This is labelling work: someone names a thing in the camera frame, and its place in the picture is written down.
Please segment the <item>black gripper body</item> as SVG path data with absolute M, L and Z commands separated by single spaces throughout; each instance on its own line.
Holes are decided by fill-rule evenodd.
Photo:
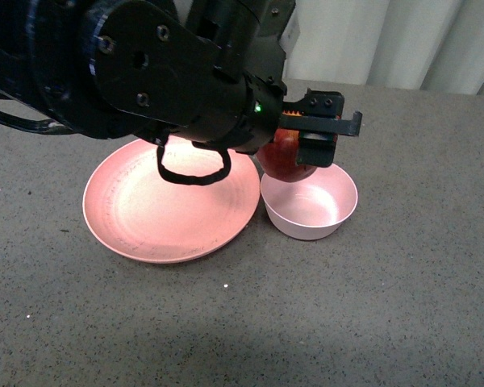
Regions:
M 296 139 L 336 142 L 342 136 L 358 137 L 362 113 L 355 111 L 352 118 L 342 119 L 344 95 L 336 91 L 308 89 L 295 102 L 282 102 L 282 115 L 273 141 L 282 131 L 294 131 Z

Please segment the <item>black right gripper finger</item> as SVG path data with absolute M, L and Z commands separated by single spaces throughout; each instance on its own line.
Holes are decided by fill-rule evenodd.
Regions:
M 299 132 L 297 164 L 320 168 L 332 165 L 336 152 L 337 134 Z

